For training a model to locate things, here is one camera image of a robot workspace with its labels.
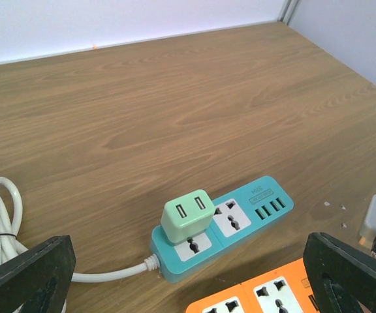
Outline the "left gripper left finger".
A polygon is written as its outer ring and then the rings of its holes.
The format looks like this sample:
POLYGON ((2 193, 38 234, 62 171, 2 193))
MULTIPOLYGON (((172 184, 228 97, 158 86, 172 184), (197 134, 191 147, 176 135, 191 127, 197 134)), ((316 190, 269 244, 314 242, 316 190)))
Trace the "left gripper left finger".
POLYGON ((51 237, 0 265, 0 312, 61 312, 75 265, 68 235, 51 237))

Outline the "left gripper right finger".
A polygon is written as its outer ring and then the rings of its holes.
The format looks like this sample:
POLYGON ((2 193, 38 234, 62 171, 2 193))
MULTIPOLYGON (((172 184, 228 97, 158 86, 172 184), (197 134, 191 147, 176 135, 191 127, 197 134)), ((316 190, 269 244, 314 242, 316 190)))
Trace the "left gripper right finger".
POLYGON ((376 259, 328 235, 313 232, 304 265, 320 312, 376 312, 376 259))

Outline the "teal power strip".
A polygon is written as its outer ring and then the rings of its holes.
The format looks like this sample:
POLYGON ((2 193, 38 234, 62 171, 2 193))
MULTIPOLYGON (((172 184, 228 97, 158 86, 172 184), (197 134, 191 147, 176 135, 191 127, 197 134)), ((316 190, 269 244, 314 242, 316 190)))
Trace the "teal power strip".
POLYGON ((161 226, 151 233, 150 248, 165 280, 177 283, 210 261, 253 238, 294 208, 292 198, 264 176, 213 200, 215 214, 203 233, 173 245, 161 226))

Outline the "green plug adapter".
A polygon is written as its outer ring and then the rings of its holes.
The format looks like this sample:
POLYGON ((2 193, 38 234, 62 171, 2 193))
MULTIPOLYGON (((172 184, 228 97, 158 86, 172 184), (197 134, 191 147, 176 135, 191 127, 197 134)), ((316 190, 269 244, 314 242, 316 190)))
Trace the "green plug adapter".
POLYGON ((202 189, 194 190, 165 203, 161 227, 168 240, 179 244, 203 232, 211 223, 215 206, 202 189))

